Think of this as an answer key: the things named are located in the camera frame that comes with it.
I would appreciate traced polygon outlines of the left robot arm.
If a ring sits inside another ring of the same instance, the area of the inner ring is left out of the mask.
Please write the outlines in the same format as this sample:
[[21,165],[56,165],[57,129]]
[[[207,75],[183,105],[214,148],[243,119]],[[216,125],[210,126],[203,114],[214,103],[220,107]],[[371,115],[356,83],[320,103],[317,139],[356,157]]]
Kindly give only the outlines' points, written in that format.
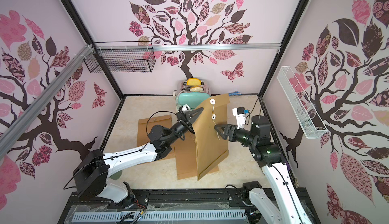
[[167,157],[172,151],[172,144],[178,139],[185,140],[187,132],[195,132],[193,124],[203,110],[203,107],[194,110],[183,107],[176,114],[177,123],[171,128],[153,126],[147,135],[149,141],[140,147],[107,154],[100,150],[89,153],[73,172],[78,198],[86,201],[98,197],[114,203],[131,201],[135,196],[129,184],[111,179],[111,176],[124,169]]

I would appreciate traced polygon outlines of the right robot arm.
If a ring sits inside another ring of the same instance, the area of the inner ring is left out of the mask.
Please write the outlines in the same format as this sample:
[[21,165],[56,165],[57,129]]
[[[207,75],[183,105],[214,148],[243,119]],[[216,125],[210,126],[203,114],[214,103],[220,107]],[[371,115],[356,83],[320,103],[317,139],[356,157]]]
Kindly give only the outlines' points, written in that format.
[[281,150],[270,140],[271,124],[267,117],[254,116],[250,130],[231,124],[219,124],[214,129],[222,139],[239,142],[249,149],[269,181],[276,200],[272,202],[262,186],[252,181],[242,185],[244,203],[255,206],[268,224],[311,223],[290,179]]

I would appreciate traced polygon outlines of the brown file bag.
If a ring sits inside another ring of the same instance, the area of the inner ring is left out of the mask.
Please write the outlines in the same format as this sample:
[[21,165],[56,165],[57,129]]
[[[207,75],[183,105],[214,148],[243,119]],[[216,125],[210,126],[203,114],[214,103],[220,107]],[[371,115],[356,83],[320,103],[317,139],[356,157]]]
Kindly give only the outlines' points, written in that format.
[[174,143],[177,179],[196,177],[200,181],[205,175],[219,170],[223,154],[214,152],[215,147],[210,146],[211,142],[205,139],[204,134],[197,139],[187,132],[184,137],[185,140],[179,139]]
[[148,134],[152,132],[153,127],[160,125],[165,127],[164,136],[167,136],[171,133],[170,128],[172,125],[172,117],[171,115],[163,115],[158,117],[152,117],[147,123],[148,119],[140,119],[138,121],[138,130],[137,130],[137,147],[142,147],[146,143],[150,141]]
[[227,94],[213,96],[204,100],[197,107],[203,107],[204,110],[194,124],[194,132],[197,139],[200,139],[201,134],[204,134],[205,139],[211,142],[210,146],[215,147],[214,152],[223,154],[220,157],[221,161],[229,155],[229,144],[227,140],[223,140],[218,136],[214,126],[228,122],[227,105],[229,103],[230,98]]

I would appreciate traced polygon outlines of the green cup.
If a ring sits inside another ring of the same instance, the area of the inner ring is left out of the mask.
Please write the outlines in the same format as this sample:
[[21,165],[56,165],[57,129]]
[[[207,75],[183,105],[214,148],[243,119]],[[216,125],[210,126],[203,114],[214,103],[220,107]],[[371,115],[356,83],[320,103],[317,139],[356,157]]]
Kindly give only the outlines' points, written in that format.
[[111,178],[113,180],[118,180],[121,176],[122,176],[122,171],[118,171],[118,172],[114,173],[113,175],[111,175],[109,178]]

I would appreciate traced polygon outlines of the yellow bread slice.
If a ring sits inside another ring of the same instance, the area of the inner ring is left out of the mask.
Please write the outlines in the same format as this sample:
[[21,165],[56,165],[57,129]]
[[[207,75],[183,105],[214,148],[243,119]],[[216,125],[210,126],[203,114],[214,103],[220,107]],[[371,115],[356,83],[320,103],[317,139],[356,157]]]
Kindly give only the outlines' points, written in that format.
[[196,79],[196,78],[189,78],[189,79],[186,81],[186,85],[187,85],[187,86],[201,86],[201,85],[202,85],[202,82],[201,82],[201,80]]

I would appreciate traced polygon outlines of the mint green toaster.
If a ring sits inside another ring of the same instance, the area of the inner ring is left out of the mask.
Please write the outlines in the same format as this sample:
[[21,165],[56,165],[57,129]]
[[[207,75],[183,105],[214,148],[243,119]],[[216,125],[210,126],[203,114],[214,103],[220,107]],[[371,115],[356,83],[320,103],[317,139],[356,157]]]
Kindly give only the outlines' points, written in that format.
[[185,104],[188,104],[191,109],[195,109],[204,100],[211,97],[211,91],[207,81],[201,80],[202,85],[200,87],[204,88],[204,91],[202,92],[190,92],[190,88],[195,86],[187,86],[186,81],[187,80],[180,81],[174,92],[177,109],[180,109]]

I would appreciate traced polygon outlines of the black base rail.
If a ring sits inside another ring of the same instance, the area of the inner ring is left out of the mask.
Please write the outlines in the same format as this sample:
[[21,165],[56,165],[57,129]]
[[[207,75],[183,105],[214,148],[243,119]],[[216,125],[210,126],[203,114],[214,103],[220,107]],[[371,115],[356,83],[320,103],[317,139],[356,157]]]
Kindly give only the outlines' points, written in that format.
[[[139,211],[132,221],[110,224],[265,224],[259,211],[251,204],[243,202],[241,190],[231,185],[221,189],[135,189],[135,201],[129,207],[122,207],[103,198],[81,201],[72,193],[58,223],[71,224],[70,218],[76,212],[121,212]],[[140,216],[147,211],[177,210],[244,210],[247,220],[213,220],[213,221],[149,221],[141,222]]]

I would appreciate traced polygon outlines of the blue object at wall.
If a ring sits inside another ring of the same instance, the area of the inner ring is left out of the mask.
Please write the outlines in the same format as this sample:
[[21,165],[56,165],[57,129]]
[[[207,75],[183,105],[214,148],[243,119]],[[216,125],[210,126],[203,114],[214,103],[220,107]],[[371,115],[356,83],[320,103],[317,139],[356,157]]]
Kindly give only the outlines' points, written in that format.
[[242,93],[240,93],[240,92],[238,92],[238,91],[229,93],[229,96],[240,96],[240,95],[242,95]]

